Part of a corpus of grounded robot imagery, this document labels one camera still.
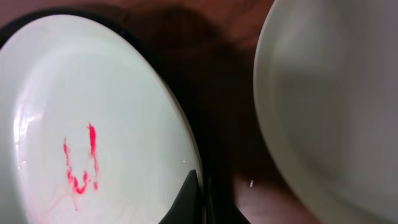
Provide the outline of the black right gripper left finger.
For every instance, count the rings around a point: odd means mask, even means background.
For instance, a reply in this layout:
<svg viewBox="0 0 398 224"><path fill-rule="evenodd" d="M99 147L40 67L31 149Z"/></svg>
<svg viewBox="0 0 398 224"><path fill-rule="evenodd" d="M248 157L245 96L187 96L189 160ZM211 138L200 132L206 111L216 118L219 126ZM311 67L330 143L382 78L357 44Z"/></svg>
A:
<svg viewBox="0 0 398 224"><path fill-rule="evenodd" d="M170 210L159 224L202 224L201 192L195 170L188 173Z"/></svg>

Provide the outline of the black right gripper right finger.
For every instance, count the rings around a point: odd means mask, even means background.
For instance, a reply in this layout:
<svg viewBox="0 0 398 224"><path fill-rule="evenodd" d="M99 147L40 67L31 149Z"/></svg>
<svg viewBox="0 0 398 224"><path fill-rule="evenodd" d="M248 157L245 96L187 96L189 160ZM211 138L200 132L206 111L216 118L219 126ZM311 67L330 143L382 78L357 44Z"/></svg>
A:
<svg viewBox="0 0 398 224"><path fill-rule="evenodd" d="M209 176L205 185L207 223L250 224L234 202L221 190L218 181Z"/></svg>

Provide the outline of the pale green plate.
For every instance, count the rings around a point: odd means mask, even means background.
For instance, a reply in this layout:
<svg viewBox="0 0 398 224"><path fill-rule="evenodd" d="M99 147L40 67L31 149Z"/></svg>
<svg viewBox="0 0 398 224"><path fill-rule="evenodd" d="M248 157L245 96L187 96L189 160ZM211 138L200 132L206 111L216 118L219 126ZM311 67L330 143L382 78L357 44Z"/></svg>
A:
<svg viewBox="0 0 398 224"><path fill-rule="evenodd" d="M201 160L124 29L66 12L1 31L1 222L159 223Z"/></svg>

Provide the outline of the light blue plate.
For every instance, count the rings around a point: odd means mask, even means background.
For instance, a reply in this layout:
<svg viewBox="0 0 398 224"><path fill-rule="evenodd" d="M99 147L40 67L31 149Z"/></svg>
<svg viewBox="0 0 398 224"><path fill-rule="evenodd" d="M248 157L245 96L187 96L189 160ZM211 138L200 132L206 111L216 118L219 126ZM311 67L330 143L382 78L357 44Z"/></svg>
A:
<svg viewBox="0 0 398 224"><path fill-rule="evenodd" d="M321 222L397 222L396 1L275 1L253 88L277 168Z"/></svg>

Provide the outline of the round black tray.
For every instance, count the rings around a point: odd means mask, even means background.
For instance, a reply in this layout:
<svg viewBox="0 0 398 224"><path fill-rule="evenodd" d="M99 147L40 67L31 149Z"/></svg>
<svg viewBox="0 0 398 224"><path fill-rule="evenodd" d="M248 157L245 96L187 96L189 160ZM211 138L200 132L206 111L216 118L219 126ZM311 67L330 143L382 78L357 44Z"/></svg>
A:
<svg viewBox="0 0 398 224"><path fill-rule="evenodd" d="M109 16L166 69L222 199L251 223L279 218L278 173L261 138L252 66L269 1L67 1Z"/></svg>

